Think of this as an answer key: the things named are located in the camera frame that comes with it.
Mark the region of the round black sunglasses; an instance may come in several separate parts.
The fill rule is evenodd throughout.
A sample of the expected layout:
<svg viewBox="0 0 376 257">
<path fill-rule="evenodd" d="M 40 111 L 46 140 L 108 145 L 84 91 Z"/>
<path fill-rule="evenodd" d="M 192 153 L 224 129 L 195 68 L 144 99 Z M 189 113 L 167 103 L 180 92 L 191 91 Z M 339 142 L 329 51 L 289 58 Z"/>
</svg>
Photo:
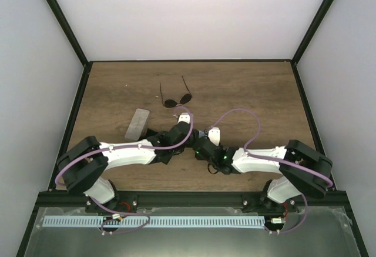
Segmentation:
<svg viewBox="0 0 376 257">
<path fill-rule="evenodd" d="M 163 107 L 165 107 L 167 109 L 176 108 L 178 106 L 185 105 L 192 100 L 193 95 L 192 95 L 189 87 L 187 86 L 187 83 L 186 83 L 184 76 L 181 76 L 181 79 L 182 79 L 183 85 L 185 87 L 186 93 L 184 95 L 181 95 L 181 97 L 179 99 L 177 99 L 177 98 L 165 98 L 164 94 L 163 94 L 162 83 L 161 82 L 159 83 L 160 98 L 161 98 L 161 102 L 162 102 Z"/>
</svg>

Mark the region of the light blue cloth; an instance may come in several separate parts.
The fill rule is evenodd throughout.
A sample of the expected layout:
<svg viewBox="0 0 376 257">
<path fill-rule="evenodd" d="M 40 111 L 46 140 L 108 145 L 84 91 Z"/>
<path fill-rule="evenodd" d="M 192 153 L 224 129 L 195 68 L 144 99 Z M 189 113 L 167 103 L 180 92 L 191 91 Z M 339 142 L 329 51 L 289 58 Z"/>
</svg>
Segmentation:
<svg viewBox="0 0 376 257">
<path fill-rule="evenodd" d="M 207 137 L 207 136 L 208 136 L 208 132 L 206 130 L 204 130 L 204 131 L 198 131 L 198 137 L 199 138 Z"/>
</svg>

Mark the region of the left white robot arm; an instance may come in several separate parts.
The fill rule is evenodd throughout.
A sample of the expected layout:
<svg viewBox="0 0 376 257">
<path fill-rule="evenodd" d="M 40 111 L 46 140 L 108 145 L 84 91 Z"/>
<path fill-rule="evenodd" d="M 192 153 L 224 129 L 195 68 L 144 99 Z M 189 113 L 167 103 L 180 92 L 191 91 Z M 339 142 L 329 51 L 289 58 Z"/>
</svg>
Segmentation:
<svg viewBox="0 0 376 257">
<path fill-rule="evenodd" d="M 102 178 L 104 171 L 128 165 L 167 164 L 196 135 L 192 124 L 180 121 L 171 130 L 138 142 L 109 144 L 88 136 L 58 159 L 55 183 L 69 193 L 91 197 L 106 212 L 114 212 L 120 198 L 111 182 Z"/>
</svg>

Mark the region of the grey glasses case green lining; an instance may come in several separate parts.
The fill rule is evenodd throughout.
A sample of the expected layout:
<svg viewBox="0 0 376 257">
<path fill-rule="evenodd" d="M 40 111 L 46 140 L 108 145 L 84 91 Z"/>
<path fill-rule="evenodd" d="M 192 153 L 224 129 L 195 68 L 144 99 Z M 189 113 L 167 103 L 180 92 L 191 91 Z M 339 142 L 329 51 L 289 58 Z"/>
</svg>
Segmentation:
<svg viewBox="0 0 376 257">
<path fill-rule="evenodd" d="M 146 134 L 150 111 L 137 108 L 125 133 L 125 141 L 135 142 Z"/>
</svg>

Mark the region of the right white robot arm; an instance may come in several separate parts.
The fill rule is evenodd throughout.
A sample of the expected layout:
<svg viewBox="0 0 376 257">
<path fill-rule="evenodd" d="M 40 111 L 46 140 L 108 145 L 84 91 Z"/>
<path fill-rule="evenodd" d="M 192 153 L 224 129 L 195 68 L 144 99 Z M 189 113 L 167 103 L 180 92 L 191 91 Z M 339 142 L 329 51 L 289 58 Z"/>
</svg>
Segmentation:
<svg viewBox="0 0 376 257">
<path fill-rule="evenodd" d="M 304 195 L 323 199 L 328 188 L 333 163 L 325 155 L 298 140 L 271 149 L 225 148 L 208 135 L 193 140 L 198 160 L 206 161 L 215 171 L 229 174 L 268 172 L 281 178 L 266 182 L 256 207 L 267 212 L 282 210 L 282 204 Z"/>
</svg>

